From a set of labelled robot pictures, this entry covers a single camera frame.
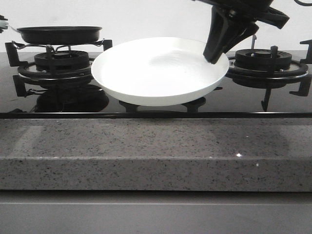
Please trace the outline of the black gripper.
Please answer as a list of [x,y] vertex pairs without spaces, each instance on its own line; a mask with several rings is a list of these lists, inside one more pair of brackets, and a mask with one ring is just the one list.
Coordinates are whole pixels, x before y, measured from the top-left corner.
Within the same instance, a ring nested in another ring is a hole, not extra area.
[[[216,63],[223,53],[227,53],[235,45],[254,35],[259,27],[253,21],[261,21],[282,29],[290,19],[283,12],[270,7],[272,0],[202,0],[201,2],[213,5],[210,32],[203,52],[208,62]],[[233,22],[229,12],[251,21]]]

